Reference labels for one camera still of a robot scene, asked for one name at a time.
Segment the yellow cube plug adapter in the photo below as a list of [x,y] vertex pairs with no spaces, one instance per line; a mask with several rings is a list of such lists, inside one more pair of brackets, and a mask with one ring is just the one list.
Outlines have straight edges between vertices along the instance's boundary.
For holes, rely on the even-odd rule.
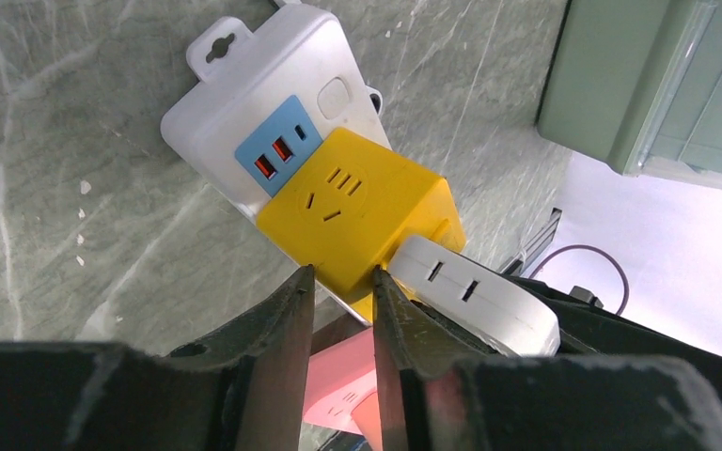
[[262,208],[256,226],[357,318],[371,323],[372,272],[412,235],[466,245],[447,179],[344,128]]

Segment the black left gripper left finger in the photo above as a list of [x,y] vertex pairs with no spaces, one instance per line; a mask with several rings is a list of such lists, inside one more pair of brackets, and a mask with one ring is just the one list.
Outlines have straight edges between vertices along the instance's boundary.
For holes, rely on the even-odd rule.
[[0,450],[284,450],[298,442],[315,270],[172,350],[0,342]]

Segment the pink triangular plug adapter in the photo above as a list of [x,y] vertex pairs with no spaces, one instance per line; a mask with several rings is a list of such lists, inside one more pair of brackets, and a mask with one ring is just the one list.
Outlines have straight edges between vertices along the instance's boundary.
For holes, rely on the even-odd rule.
[[362,435],[383,448],[373,331],[368,328],[309,358],[303,420]]

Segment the white power strip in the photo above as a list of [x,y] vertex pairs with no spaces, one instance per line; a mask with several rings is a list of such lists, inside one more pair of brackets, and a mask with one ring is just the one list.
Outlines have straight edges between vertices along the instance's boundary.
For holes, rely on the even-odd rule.
[[380,146],[380,93],[364,82],[339,19],[282,1],[256,30],[218,19],[187,49],[196,85],[161,134],[251,224],[335,129]]

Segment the white plug adapter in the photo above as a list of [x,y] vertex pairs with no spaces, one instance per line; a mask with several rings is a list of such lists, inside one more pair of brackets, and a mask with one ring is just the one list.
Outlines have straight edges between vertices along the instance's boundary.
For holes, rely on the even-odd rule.
[[557,315],[536,296],[477,262],[411,236],[387,271],[416,297],[507,356],[556,355]]

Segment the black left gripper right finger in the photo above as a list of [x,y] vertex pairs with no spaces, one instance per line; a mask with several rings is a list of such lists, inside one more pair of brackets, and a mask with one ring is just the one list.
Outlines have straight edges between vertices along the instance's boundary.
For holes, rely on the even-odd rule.
[[373,273],[386,450],[722,450],[722,400],[666,355],[488,353]]

